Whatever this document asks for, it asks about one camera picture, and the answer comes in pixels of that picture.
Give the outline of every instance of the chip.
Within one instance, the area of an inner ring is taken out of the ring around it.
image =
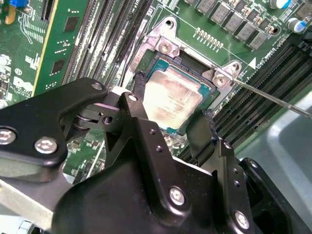
[[[64,64],[65,64],[65,59],[64,58],[61,59],[61,60],[55,61],[54,64],[53,64],[53,68],[52,68],[51,74],[60,72],[63,69]]]
[[[237,34],[237,37],[243,41],[246,41],[254,32],[254,30],[255,28],[250,23],[246,23],[245,26]]]
[[[224,28],[233,33],[239,27],[242,21],[243,18],[239,14],[234,13],[229,21],[226,23]]]
[[[227,16],[227,14],[229,13],[229,11],[230,11],[230,8],[227,7],[226,4],[221,3],[216,9],[216,11],[214,12],[214,14],[211,16],[211,20],[213,20],[216,23],[222,23],[225,17]]]
[[[78,16],[70,16],[67,17],[66,24],[64,27],[64,32],[73,32],[76,29],[76,26],[78,24],[79,17]]]
[[[247,19],[250,20],[250,21],[253,21],[257,15],[259,15],[259,12],[255,9],[253,9],[250,14],[247,16]]]
[[[210,86],[160,58],[146,83],[143,105],[148,119],[174,134],[208,95]]]
[[[301,19],[312,15],[312,4],[307,2],[301,6],[301,8],[297,11],[296,15],[298,15]]]
[[[200,3],[197,6],[197,9],[203,13],[207,14],[208,11],[212,8],[215,0],[201,0]]]
[[[236,5],[235,10],[238,12],[241,12],[244,7],[247,5],[247,3],[244,0],[239,1],[239,3]]]
[[[264,33],[258,32],[258,34],[250,42],[249,46],[257,50],[265,42],[266,39],[267,39],[267,36]]]
[[[268,19],[264,19],[263,22],[259,25],[261,30],[265,30],[271,22]]]

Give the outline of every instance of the surface mount component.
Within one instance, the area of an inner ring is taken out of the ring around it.
[[[254,32],[254,30],[255,28],[252,24],[246,23],[244,27],[237,34],[237,37],[240,38],[242,41],[246,41]]]
[[[197,6],[199,12],[207,14],[211,9],[215,0],[201,0]]]
[[[266,39],[267,39],[267,36],[264,33],[258,32],[258,34],[250,42],[249,46],[257,50],[265,42]]]
[[[221,24],[229,12],[230,12],[230,8],[226,4],[221,3],[216,9],[216,11],[214,12],[214,14],[211,16],[211,20],[213,20],[216,23]]]
[[[226,23],[224,28],[233,33],[236,31],[236,29],[239,27],[242,21],[243,18],[239,14],[234,13],[229,19],[229,21]]]

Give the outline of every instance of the mounting hole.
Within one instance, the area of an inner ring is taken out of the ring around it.
[[[167,25],[168,28],[171,29],[171,28],[173,28],[174,23],[173,23],[171,20],[167,20],[167,21],[166,21],[166,25]]]
[[[237,63],[233,64],[231,70],[237,72],[239,70],[239,65]]]
[[[137,101],[137,97],[134,96],[133,94],[129,94],[128,97],[129,97],[132,101]]]
[[[154,129],[151,129],[151,130],[150,130],[150,134],[151,134],[151,135],[155,135],[155,134],[156,134],[156,131],[155,131]]]
[[[237,180],[234,181],[234,185],[236,185],[236,187],[238,187],[238,188],[240,187],[240,184]]]
[[[156,147],[156,151],[161,153],[161,152],[162,152],[162,147],[158,145],[158,146]]]
[[[96,90],[102,90],[102,85],[100,85],[99,83],[93,83],[91,86]]]
[[[103,123],[104,123],[105,125],[110,125],[110,124],[112,123],[112,121],[113,121],[113,117],[111,117],[111,116],[105,116],[105,117],[103,118]]]
[[[281,31],[281,29],[280,29],[279,27],[275,27],[275,28],[272,30],[271,34],[274,35],[274,36],[276,36],[276,35],[278,35],[278,34],[280,33],[280,31]]]

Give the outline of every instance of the capacitor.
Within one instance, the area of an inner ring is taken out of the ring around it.
[[[270,0],[269,6],[272,9],[285,9],[289,6],[292,0]]]
[[[299,20],[297,18],[291,18],[288,20],[286,26],[289,30],[292,30],[294,33],[301,33],[303,30],[305,30],[307,24],[304,21]]]

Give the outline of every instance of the green circuit board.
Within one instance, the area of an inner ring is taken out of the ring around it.
[[[219,67],[233,60],[239,61],[242,68],[238,78],[247,82],[290,35],[291,31],[287,29],[290,18],[299,18],[307,25],[311,23],[309,13],[306,16],[298,13],[309,6],[307,0],[292,0],[286,9],[270,8],[269,0],[215,0],[207,13],[199,7],[203,1],[206,0],[154,0],[142,18],[144,23],[134,54],[142,38],[165,17],[171,16],[177,21],[176,37],[180,41]],[[146,2],[30,0],[27,7],[13,9],[9,0],[3,3],[0,0],[0,80],[8,84],[7,90],[0,91],[0,99],[12,105],[82,76],[95,78],[111,87],[118,84],[120,70],[109,76],[120,66],[116,65],[114,58],[133,26],[131,19],[140,16],[140,7]],[[244,6],[238,10],[240,2]],[[223,17],[214,16],[221,5],[225,6],[223,14],[226,17],[216,23],[218,17]],[[252,26],[253,35],[258,32],[265,36],[259,47],[253,45],[255,36],[242,39],[244,37],[238,31],[243,30],[243,24],[234,33],[226,29],[233,14]],[[7,24],[9,16],[13,21]],[[146,70],[155,54],[147,51],[137,70]],[[124,86],[131,89],[133,80],[127,80]],[[219,103],[214,109],[215,114],[238,89],[232,90]],[[202,103],[203,108],[217,96],[218,92],[210,93]],[[85,179],[90,165],[90,174],[102,169],[105,146],[101,132],[91,131],[86,138],[70,142],[68,148],[69,157],[64,166],[66,174],[75,177],[80,172],[81,178]],[[174,150],[174,154],[179,152],[179,149]]]

